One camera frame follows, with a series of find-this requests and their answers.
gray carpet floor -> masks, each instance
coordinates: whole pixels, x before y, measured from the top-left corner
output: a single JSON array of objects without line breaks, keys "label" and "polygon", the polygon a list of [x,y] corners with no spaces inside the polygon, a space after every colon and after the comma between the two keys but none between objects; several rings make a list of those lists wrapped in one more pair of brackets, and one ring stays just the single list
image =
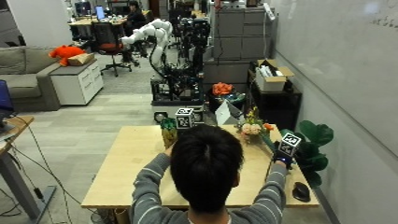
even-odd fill
[{"label": "gray carpet floor", "polygon": [[[167,61],[170,63],[177,63],[177,51],[175,48],[171,48],[166,51]],[[110,56],[101,55],[97,57],[100,66],[104,67],[105,64],[112,63]],[[116,63],[122,59],[122,56],[116,56]],[[134,59],[140,62],[140,67],[132,65],[132,72],[128,71],[128,68],[117,68],[118,77],[114,77],[113,69],[104,71],[104,90],[101,95],[113,94],[150,94],[150,85],[149,80],[152,77],[156,77],[156,72],[150,67],[149,60],[141,57]]]},{"label": "gray carpet floor", "polygon": [[[100,65],[110,62],[110,57],[96,55]],[[32,132],[45,155],[48,165],[64,183],[68,192],[81,201],[89,189],[92,178],[97,174],[108,150],[112,147],[118,130],[125,125],[153,125],[150,107],[152,95],[149,78],[154,72],[146,59],[138,59],[141,68],[132,73],[122,72],[114,77],[110,71],[104,72],[104,89],[85,106],[62,106],[58,111],[25,113],[32,115]],[[16,140],[17,149],[33,160],[45,165],[29,131],[24,131]],[[18,153],[16,155],[25,167],[28,177],[41,190],[48,185],[57,185],[52,176]],[[33,189],[22,175],[28,187]],[[0,189],[12,197],[9,188],[0,177]],[[66,204],[60,187],[53,195],[48,211],[41,223],[90,223],[92,213],[66,197]],[[10,198],[0,192],[0,213],[13,207]],[[1,224],[28,223],[28,215],[22,211],[18,216],[0,217]],[[322,207],[285,209],[283,221],[289,224],[329,224]]]}]

person in background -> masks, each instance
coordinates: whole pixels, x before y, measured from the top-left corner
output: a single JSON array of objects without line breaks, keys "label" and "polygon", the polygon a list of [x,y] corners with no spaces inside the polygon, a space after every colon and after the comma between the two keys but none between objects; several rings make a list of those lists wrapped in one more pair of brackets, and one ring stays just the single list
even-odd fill
[{"label": "person in background", "polygon": [[[286,166],[291,158],[274,157],[271,172],[253,205],[229,212],[225,201],[231,188],[238,186],[242,163],[241,143],[229,132],[207,125],[186,130],[137,175],[130,223],[279,224],[286,203]],[[160,183],[169,166],[177,191],[189,202],[186,212],[161,206]]]},{"label": "person in background", "polygon": [[126,21],[130,23],[130,29],[140,29],[142,24],[146,22],[146,18],[142,15],[142,11],[140,9],[140,5],[137,1],[129,2],[129,14],[126,16]]}]

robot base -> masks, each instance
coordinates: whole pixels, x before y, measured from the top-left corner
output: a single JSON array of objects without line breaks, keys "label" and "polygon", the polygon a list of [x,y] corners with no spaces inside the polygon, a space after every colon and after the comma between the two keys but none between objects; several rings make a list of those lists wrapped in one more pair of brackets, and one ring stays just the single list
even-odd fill
[{"label": "robot base", "polygon": [[202,101],[152,101],[153,120],[160,123],[164,118],[175,118],[179,108],[193,108],[195,123],[202,123]]}]

green leaf plant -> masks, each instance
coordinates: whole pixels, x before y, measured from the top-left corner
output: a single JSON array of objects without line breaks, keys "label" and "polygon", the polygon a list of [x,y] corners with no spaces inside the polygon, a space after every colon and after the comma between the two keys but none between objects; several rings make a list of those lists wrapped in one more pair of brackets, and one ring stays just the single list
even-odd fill
[{"label": "green leaf plant", "polygon": [[298,124],[301,133],[283,129],[285,133],[293,133],[301,138],[301,144],[294,155],[303,176],[306,177],[313,189],[322,185],[318,171],[325,170],[329,164],[326,154],[319,152],[319,147],[325,146],[333,140],[333,129],[326,124],[313,124],[309,120],[302,120]]}]

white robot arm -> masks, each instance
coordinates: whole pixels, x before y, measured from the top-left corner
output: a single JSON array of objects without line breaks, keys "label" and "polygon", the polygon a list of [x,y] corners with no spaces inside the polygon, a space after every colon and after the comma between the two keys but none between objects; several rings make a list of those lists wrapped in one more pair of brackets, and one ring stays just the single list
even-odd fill
[{"label": "white robot arm", "polygon": [[171,31],[171,23],[169,21],[161,21],[160,19],[156,19],[138,30],[134,30],[134,34],[132,36],[122,37],[122,43],[125,46],[134,44],[138,40],[142,40],[150,35],[157,38],[157,46],[150,54],[150,63],[156,69],[161,67],[161,55],[169,43]]}]

